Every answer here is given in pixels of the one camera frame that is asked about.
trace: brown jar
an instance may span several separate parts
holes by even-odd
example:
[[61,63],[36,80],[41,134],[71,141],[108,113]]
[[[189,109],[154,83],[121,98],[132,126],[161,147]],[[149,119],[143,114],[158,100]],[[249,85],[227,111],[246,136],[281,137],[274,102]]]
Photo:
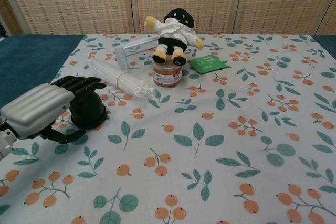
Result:
[[182,67],[175,65],[171,60],[163,64],[153,62],[153,81],[161,87],[174,87],[181,82]]

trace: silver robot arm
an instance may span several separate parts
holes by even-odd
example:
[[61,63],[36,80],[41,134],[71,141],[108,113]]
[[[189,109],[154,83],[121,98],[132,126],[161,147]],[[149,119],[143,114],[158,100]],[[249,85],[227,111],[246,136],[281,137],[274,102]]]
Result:
[[83,136],[85,130],[65,135],[51,128],[56,118],[68,108],[72,109],[72,116],[76,115],[76,118],[71,119],[77,127],[90,129],[98,126],[106,118],[105,107],[94,93],[95,89],[106,86],[100,81],[94,77],[66,76],[52,84],[41,84],[2,107],[0,160],[12,151],[13,143],[17,139],[40,135],[42,138],[65,144]]

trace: black plush head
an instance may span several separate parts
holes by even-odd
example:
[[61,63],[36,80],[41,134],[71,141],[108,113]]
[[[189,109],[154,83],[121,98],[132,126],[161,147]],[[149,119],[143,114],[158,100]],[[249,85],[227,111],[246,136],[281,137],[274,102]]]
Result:
[[168,18],[175,18],[178,20],[183,25],[186,25],[187,27],[193,29],[194,28],[194,19],[188,13],[185,9],[182,8],[177,8],[174,10],[171,10],[165,17],[164,17],[164,22]]

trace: stuffed toy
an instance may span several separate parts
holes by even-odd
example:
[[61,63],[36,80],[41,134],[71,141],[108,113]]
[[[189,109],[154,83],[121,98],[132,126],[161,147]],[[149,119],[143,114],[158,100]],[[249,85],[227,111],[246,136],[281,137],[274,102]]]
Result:
[[153,54],[156,63],[165,63],[168,54],[175,65],[182,66],[186,63],[184,51],[187,46],[203,49],[202,40],[193,31],[194,19],[186,10],[177,8],[170,11],[163,22],[153,17],[147,17],[144,22],[145,27],[160,33],[159,45]]

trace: tablecloth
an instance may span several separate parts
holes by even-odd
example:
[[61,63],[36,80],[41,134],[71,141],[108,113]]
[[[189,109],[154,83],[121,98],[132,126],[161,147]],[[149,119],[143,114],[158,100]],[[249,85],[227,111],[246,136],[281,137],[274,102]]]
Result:
[[[86,35],[57,73],[150,35]],[[137,103],[96,92],[108,119],[74,143],[17,141],[1,161],[0,223],[335,223],[336,61],[309,35],[198,35],[228,68],[186,64]],[[129,57],[152,82],[153,49]],[[64,112],[54,128],[75,130]]]

